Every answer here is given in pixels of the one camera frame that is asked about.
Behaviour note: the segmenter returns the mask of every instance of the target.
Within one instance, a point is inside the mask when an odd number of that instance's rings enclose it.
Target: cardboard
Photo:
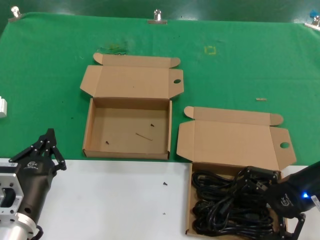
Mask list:
[[[93,158],[167,160],[172,101],[184,91],[180,60],[95,53],[80,88],[90,100],[83,152]]]
[[[193,119],[180,124],[177,143],[177,154],[192,161],[185,233],[199,236],[192,228],[195,220],[192,208],[199,200],[191,184],[193,172],[211,171],[233,178],[247,166],[280,171],[293,164],[296,156],[288,130],[274,127],[284,120],[278,114],[192,106],[187,106],[184,113]],[[273,225],[278,226],[277,215],[272,209],[270,215],[275,220]],[[236,235],[216,238],[246,239]]]

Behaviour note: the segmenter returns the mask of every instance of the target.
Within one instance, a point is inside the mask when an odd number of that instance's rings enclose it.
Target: small debris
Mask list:
[[[142,135],[140,135],[139,133],[135,133],[136,135],[138,135],[138,136],[140,136],[140,137],[142,137],[142,138],[144,138],[144,139],[148,139],[149,141],[153,141],[153,139],[150,139],[150,138],[147,138],[146,136],[142,136]]]
[[[266,98],[260,98],[260,97],[257,97],[255,100],[257,100],[257,101],[261,101],[261,102],[265,102],[265,101],[267,101],[267,99]]]

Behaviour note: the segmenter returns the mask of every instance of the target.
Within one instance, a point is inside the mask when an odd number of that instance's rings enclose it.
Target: box handle hole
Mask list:
[[[283,143],[280,144],[280,147],[282,149],[287,149],[289,146],[290,146],[290,144],[288,142],[283,142]]]

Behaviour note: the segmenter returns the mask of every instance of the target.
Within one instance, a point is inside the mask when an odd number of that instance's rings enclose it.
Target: robot arm logo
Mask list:
[[[284,207],[288,207],[289,205],[291,206],[294,206],[292,204],[292,202],[290,201],[289,197],[287,194],[284,195],[284,197],[281,198],[281,204],[284,206]]]
[[[38,163],[35,161],[29,162],[24,169],[38,169]]]

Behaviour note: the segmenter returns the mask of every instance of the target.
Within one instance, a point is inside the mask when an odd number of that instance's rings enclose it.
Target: robotic arm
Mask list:
[[[56,145],[50,128],[9,163],[0,163],[0,240],[38,240],[43,235],[37,224],[47,193],[57,171],[67,169]]]
[[[320,161],[275,181],[279,173],[256,167],[248,167],[247,175],[241,179],[240,187],[255,188],[264,195],[267,203],[277,213],[279,232],[265,236],[264,240],[297,240],[305,223],[306,212],[319,203],[320,197]],[[254,176],[268,176],[272,185],[266,187],[254,181]],[[286,231],[284,218],[297,218],[294,233]]]

